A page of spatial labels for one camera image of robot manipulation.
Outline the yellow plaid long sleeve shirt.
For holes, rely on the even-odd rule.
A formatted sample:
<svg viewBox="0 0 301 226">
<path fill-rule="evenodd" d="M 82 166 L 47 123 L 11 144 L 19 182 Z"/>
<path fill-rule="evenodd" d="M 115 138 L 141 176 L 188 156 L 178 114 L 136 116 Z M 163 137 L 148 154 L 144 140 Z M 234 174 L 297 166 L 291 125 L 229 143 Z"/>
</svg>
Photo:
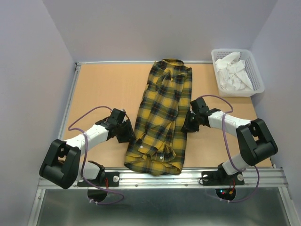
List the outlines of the yellow plaid long sleeve shirt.
<svg viewBox="0 0 301 226">
<path fill-rule="evenodd" d="M 187 133 L 181 131 L 190 110 L 192 68 L 178 59 L 153 64 L 139 105 L 124 165 L 153 176 L 178 175 L 185 160 Z"/>
</svg>

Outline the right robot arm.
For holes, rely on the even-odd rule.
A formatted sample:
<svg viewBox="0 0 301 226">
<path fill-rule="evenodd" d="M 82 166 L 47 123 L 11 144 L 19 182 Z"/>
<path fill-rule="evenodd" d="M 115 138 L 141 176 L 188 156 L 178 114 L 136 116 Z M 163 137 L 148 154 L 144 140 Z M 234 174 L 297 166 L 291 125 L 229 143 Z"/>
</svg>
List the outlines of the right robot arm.
<svg viewBox="0 0 301 226">
<path fill-rule="evenodd" d="M 182 132 L 198 132 L 200 126 L 220 129 L 228 155 L 228 160 L 221 163 L 216 171 L 205 171 L 201 176 L 203 185 L 227 185 L 237 181 L 242 172 L 251 166 L 278 153 L 278 146 L 262 119 L 247 120 L 231 115 L 231 108 L 223 112 L 217 108 L 209 108 L 204 96 L 190 102 L 191 109 L 186 113 Z M 238 140 L 239 154 L 231 156 L 227 134 Z"/>
</svg>

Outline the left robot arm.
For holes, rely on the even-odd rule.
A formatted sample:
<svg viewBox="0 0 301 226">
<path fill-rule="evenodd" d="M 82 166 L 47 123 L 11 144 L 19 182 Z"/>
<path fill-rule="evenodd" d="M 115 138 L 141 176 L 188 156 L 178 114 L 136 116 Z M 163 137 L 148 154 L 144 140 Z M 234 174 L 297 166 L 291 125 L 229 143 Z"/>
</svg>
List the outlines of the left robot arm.
<svg viewBox="0 0 301 226">
<path fill-rule="evenodd" d="M 107 182 L 104 166 L 95 161 L 81 161 L 90 149 L 116 137 L 119 143 L 136 139 L 131 121 L 125 110 L 111 110 L 110 116 L 97 121 L 86 131 L 67 140 L 54 140 L 40 167 L 39 175 L 57 186 L 67 189 L 76 181 L 95 186 Z"/>
</svg>

